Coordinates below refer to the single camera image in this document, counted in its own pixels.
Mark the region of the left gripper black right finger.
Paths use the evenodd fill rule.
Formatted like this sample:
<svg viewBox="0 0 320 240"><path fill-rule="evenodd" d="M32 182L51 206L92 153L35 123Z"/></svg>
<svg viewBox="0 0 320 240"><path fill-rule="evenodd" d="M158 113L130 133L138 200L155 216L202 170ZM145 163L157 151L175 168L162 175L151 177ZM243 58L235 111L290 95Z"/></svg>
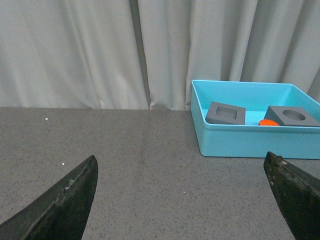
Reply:
<svg viewBox="0 0 320 240"><path fill-rule="evenodd" d="M271 191L296 240L320 238L320 180L282 156L268 152L263 168Z"/></svg>

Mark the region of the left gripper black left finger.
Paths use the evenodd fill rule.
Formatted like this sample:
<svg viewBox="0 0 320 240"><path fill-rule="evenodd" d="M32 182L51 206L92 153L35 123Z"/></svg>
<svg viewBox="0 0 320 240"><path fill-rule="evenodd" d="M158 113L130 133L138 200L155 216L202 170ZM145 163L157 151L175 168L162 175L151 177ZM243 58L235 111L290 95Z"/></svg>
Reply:
<svg viewBox="0 0 320 240"><path fill-rule="evenodd" d="M98 182L91 155L27 207L0 225L2 240L80 240Z"/></svg>

